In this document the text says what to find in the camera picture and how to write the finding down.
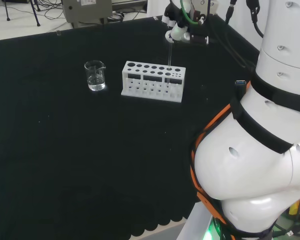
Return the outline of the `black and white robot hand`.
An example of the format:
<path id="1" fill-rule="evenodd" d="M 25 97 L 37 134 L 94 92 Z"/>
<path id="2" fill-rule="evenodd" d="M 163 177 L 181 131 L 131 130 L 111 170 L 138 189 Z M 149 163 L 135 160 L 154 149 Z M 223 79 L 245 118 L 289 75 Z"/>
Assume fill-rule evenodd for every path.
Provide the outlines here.
<path id="1" fill-rule="evenodd" d="M 217 13 L 218 5 L 217 0 L 171 0 L 161 18 L 169 28 L 166 40 L 208 45 L 209 21 Z"/>

